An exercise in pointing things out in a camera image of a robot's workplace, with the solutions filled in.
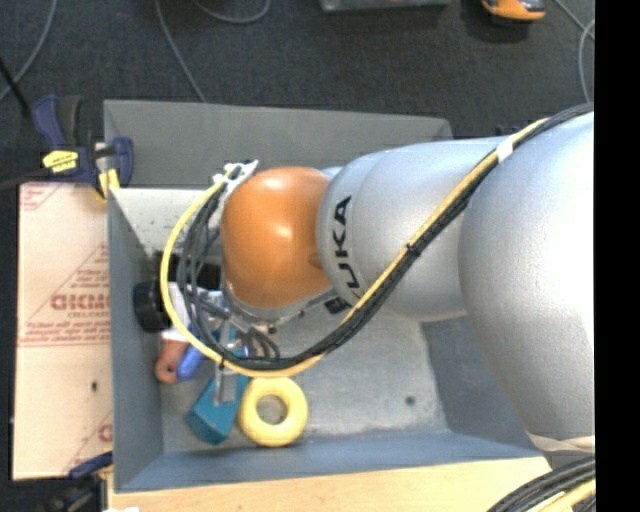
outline black cable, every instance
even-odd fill
[[[15,80],[11,76],[11,73],[9,72],[9,69],[5,65],[5,63],[2,60],[1,56],[0,56],[0,73],[4,76],[5,80],[9,84],[9,88],[13,91],[13,94],[17,98],[18,103],[20,103],[20,107],[22,108],[22,113],[25,116],[28,116],[29,115],[29,102],[27,101],[27,98],[24,97],[24,94],[22,94],[22,91],[18,87],[18,84],[15,82]]]
[[[592,512],[596,509],[596,493],[594,492],[576,512]]]
[[[544,133],[545,131],[558,126],[559,124],[562,124],[569,119],[591,112],[593,111],[593,108],[593,103],[586,103],[584,105],[578,105],[576,107],[572,107],[570,109],[559,112],[558,114],[550,117],[539,126],[531,130],[522,138],[516,139],[513,143],[514,151],[518,147]],[[282,370],[291,368],[292,366],[295,366],[311,357],[326,354],[342,346],[344,343],[353,338],[353,336],[355,336],[369,322],[373,315],[377,313],[377,311],[382,307],[383,303],[395,289],[397,284],[400,282],[402,277],[409,270],[413,262],[420,256],[422,251],[424,251],[424,249],[437,237],[437,235],[442,232],[442,230],[465,209],[466,205],[469,202],[469,199],[471,198],[477,187],[489,175],[489,173],[491,173],[491,171],[499,165],[499,163],[500,161],[495,151],[492,151],[487,156],[485,156],[474,167],[474,169],[476,169],[486,164],[484,170],[481,173],[478,173],[475,179],[468,184],[468,186],[460,193],[460,195],[454,200],[454,202],[444,212],[442,212],[436,222],[433,223],[430,228],[421,235],[416,243],[413,244],[411,250],[407,251],[399,264],[390,272],[389,276],[372,295],[372,297],[367,302],[365,302],[360,309],[356,310],[346,322],[339,325],[334,331],[329,333],[327,336],[325,336],[323,339],[321,339],[311,347],[292,357],[278,357],[269,359],[238,357],[231,351],[226,350],[224,347],[215,344],[215,342],[211,345],[211,348],[221,357],[246,369]],[[189,250],[191,250],[191,245],[196,247],[197,241],[199,239],[198,237],[201,236],[202,229],[204,229],[204,227],[208,225],[209,219],[216,211],[218,199],[223,193],[224,189],[224,186],[221,187],[216,194],[208,199],[208,201],[196,214],[196,220],[194,220],[193,224],[189,228],[186,237],[189,240]],[[192,272],[190,273],[190,277],[192,279],[190,285],[194,289],[196,289],[197,273],[192,270]],[[187,280],[182,281],[180,286],[184,288],[181,289],[186,290],[186,282]],[[185,300],[189,301],[195,306],[195,314],[192,318],[192,322],[202,327],[203,320],[197,318],[201,316],[202,312],[202,307],[199,304],[199,301],[196,300],[194,302],[192,300],[192,295],[189,293],[185,294]],[[206,329],[205,332],[202,333],[202,335],[212,338],[211,336],[208,336]]]
[[[487,512],[521,512],[595,477],[595,455],[556,468],[502,498]]]

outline orange object on floor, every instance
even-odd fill
[[[516,21],[535,21],[547,13],[544,0],[482,0],[482,5],[494,16]]]

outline gray carpet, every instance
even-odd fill
[[[455,137],[466,138],[494,135],[498,126],[510,131],[583,103],[580,62],[593,99],[595,43],[581,38],[555,0],[547,2],[546,18],[531,25],[495,24],[479,0],[332,15],[316,0],[272,0],[268,14],[247,26],[213,20],[186,0],[161,5],[209,102],[444,117]],[[51,5],[0,2],[0,56],[13,74],[36,46]],[[205,5],[236,15],[252,7],[247,0]],[[594,0],[565,5],[583,25],[595,16]],[[101,135],[105,98],[199,101],[152,0],[60,1],[49,37],[19,85],[30,102],[50,93],[82,96],[81,135]],[[4,87],[0,77],[0,95]],[[6,95],[0,100],[0,181],[36,169],[44,149],[19,103]],[[65,486],[7,482],[16,226],[15,192],[2,191],[0,511],[32,510]]]

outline yellow tape roll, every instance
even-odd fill
[[[287,409],[283,421],[271,424],[258,414],[258,402],[266,396],[279,398]],[[238,410],[238,424],[246,436],[262,446],[279,447],[295,441],[302,433],[309,407],[304,392],[286,377],[255,378],[245,389]]]

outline blue object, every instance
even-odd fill
[[[198,439],[214,445],[231,433],[249,382],[249,377],[231,370],[218,368],[216,372],[184,418]]]
[[[105,452],[71,468],[68,478],[70,480],[79,480],[92,475],[96,471],[111,466],[111,464],[113,464],[113,452]]]
[[[189,345],[176,368],[176,377],[178,377],[178,380],[183,381],[193,379],[198,368],[200,368],[202,361],[205,359],[207,359],[207,356],[193,345]]]
[[[39,100],[31,109],[31,117],[36,131],[42,135],[49,148],[72,150],[78,154],[75,167],[62,172],[50,172],[52,181],[88,183],[104,194],[100,186],[101,171],[91,162],[86,147],[76,141],[77,113],[81,99],[76,96],[61,97],[51,94]],[[116,137],[111,145],[101,150],[105,156],[113,156],[120,186],[127,186],[133,175],[133,144],[128,137]]]

